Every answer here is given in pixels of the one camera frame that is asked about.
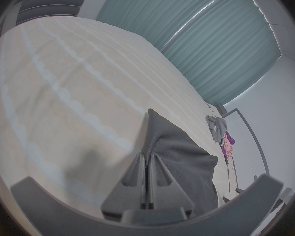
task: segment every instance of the green curtain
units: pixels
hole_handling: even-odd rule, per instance
[[[203,99],[226,104],[260,79],[281,53],[252,0],[216,0],[170,40],[211,1],[107,0],[96,20],[143,36]]]

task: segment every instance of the black garment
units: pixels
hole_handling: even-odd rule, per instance
[[[149,120],[142,153],[148,165],[152,152],[157,153],[181,188],[193,201],[193,216],[218,207],[213,184],[217,157],[199,147],[179,127],[148,110]]]

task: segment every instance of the bed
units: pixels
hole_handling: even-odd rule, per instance
[[[67,205],[102,217],[101,203],[142,148],[149,108],[218,157],[219,206],[235,197],[235,172],[228,175],[205,120],[211,108],[143,37],[45,17],[0,38],[0,177],[8,188],[31,176]]]

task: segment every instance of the gray fabric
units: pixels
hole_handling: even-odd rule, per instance
[[[142,153],[146,165],[152,152],[157,153],[181,188],[193,201],[192,216],[218,207],[213,184],[218,158],[199,147],[179,127],[149,109],[149,120]]]
[[[211,131],[214,141],[221,142],[227,130],[226,121],[220,117],[206,116],[205,120]]]

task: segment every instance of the black fabric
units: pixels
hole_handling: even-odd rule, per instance
[[[157,153],[181,188],[193,201],[193,216],[218,207],[213,184],[217,157],[199,147],[179,127],[148,110],[149,120],[142,153],[148,165],[152,152]]]

